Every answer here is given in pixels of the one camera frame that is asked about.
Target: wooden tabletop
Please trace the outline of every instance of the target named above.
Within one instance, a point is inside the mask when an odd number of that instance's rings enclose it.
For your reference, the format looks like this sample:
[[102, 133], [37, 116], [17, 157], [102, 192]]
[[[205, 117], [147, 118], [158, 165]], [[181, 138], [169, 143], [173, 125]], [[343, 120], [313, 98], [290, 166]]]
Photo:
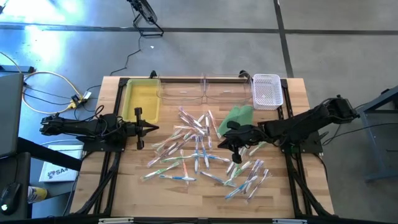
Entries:
[[[98, 97], [98, 106], [104, 105], [103, 114], [113, 112], [119, 78], [104, 77], [103, 79]], [[303, 79], [288, 78], [287, 81], [294, 115], [308, 110], [309, 104]], [[199, 118], [207, 110], [211, 110], [217, 125], [220, 125], [228, 115], [232, 105], [202, 104], [200, 106], [183, 106], [183, 108], [196, 118]], [[254, 124], [272, 119], [278, 119], [276, 111], [254, 110]], [[140, 179], [143, 175], [170, 165], [157, 163], [149, 169], [146, 167], [146, 164], [155, 156], [151, 144], [169, 137], [173, 133], [174, 125], [177, 124], [182, 124], [178, 118], [178, 106], [165, 105], [161, 102], [159, 122], [156, 124], [160, 128], [144, 138], [145, 148], [137, 151], [136, 138], [128, 139], [119, 166], [112, 208], [113, 217], [294, 217], [285, 157], [279, 148], [271, 144], [266, 144], [265, 148], [258, 150], [253, 157], [249, 158], [254, 161], [256, 159], [263, 160], [264, 167], [270, 170], [272, 177], [261, 185], [256, 196], [248, 205], [245, 204], [247, 195], [243, 194], [226, 201], [225, 195], [234, 189], [222, 186], [201, 174], [196, 175], [193, 170], [193, 159], [186, 159], [187, 169], [189, 176], [197, 178], [197, 181], [191, 182], [189, 187], [185, 185], [184, 181], [160, 179], [158, 177], [143, 182]], [[231, 152], [227, 149], [216, 148], [219, 140], [214, 131], [211, 137], [213, 139], [213, 150], [208, 151], [208, 153], [230, 159]], [[194, 144], [191, 142], [184, 147], [185, 155], [192, 154], [193, 150]], [[103, 152], [95, 152], [83, 161], [71, 212], [81, 208], [98, 186], [103, 157]], [[312, 154], [303, 154], [302, 157], [309, 189], [324, 208], [333, 213], [325, 171], [321, 162]], [[207, 171], [226, 180], [228, 165], [228, 163], [220, 161], [210, 161], [210, 169]], [[206, 170], [203, 159], [200, 159], [200, 170]], [[238, 185], [246, 180], [249, 171], [250, 169], [246, 170], [236, 179]], [[178, 166], [165, 174], [183, 175], [183, 172], [181, 166]], [[104, 192], [103, 207], [106, 205], [108, 188]], [[297, 190], [297, 192], [300, 207], [304, 211], [302, 193], [300, 190]]]

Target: green towel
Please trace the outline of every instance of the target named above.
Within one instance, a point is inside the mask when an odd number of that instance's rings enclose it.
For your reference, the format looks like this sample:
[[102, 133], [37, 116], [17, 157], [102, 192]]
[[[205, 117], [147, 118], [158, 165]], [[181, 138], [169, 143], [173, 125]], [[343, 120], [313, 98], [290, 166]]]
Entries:
[[254, 109], [252, 106], [242, 106], [241, 108], [234, 106], [234, 108], [232, 108], [227, 117], [225, 117], [224, 121], [219, 126], [218, 132], [221, 135], [224, 135], [227, 131], [229, 131], [229, 128], [226, 127], [228, 121], [236, 121], [240, 125], [252, 124], [253, 111]]

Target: gray floor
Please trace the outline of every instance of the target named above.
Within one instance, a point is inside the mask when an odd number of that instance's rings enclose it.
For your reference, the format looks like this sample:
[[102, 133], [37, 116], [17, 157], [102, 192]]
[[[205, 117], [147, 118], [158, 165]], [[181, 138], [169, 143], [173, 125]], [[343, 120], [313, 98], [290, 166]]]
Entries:
[[[149, 2], [164, 27], [278, 28], [272, 0]], [[398, 30], [398, 2], [394, 0], [280, 0], [280, 7], [286, 29]], [[124, 0], [10, 0], [0, 22], [131, 27], [132, 18]], [[59, 32], [28, 27], [0, 30], [0, 50], [20, 65], [61, 73], [85, 91], [100, 84], [102, 77], [112, 70], [121, 68], [126, 55], [137, 50], [138, 38], [136, 32]], [[353, 105], [360, 105], [398, 84], [396, 35], [287, 35], [287, 44], [294, 77], [305, 79], [312, 106], [337, 94]], [[118, 75], [148, 75], [151, 70], [161, 75], [223, 74], [245, 69], [251, 74], [287, 76], [279, 34], [172, 32], [161, 39], [141, 39], [141, 49], [130, 58], [128, 69]], [[0, 58], [0, 63], [8, 62]], [[37, 75], [28, 83], [64, 96], [73, 94], [62, 80], [48, 75]], [[32, 94], [62, 102], [59, 98]], [[33, 99], [29, 102], [47, 111], [62, 109]], [[91, 101], [89, 107], [93, 108], [95, 103]], [[84, 118], [89, 112], [79, 110], [78, 115]], [[69, 111], [64, 116], [72, 118], [73, 113]], [[37, 143], [69, 139], [41, 136], [37, 130], [43, 117], [22, 106], [20, 136]], [[362, 124], [357, 120], [344, 125], [340, 132], [360, 127]], [[330, 125], [324, 130], [335, 128]], [[366, 174], [377, 171], [365, 133], [342, 136], [324, 150], [336, 214], [395, 223], [398, 181], [364, 183]], [[34, 161], [32, 168], [40, 170], [41, 163]], [[66, 199], [63, 195], [35, 204], [34, 217], [59, 215]]]

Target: yellow tray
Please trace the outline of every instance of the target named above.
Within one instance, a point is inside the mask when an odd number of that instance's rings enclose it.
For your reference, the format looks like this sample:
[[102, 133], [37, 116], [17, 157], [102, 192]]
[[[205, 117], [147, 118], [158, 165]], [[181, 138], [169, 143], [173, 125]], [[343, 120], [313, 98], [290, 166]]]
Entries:
[[130, 79], [126, 85], [122, 117], [125, 121], [136, 122], [134, 108], [141, 107], [141, 119], [155, 124], [159, 118], [160, 99], [156, 95], [158, 79]]

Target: white plastic basket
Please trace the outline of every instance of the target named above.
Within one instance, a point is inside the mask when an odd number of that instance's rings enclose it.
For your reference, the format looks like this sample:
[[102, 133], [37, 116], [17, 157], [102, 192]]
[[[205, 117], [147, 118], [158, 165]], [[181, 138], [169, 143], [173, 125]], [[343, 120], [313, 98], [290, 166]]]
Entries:
[[252, 85], [254, 109], [276, 110], [280, 105], [284, 104], [278, 75], [255, 74]]

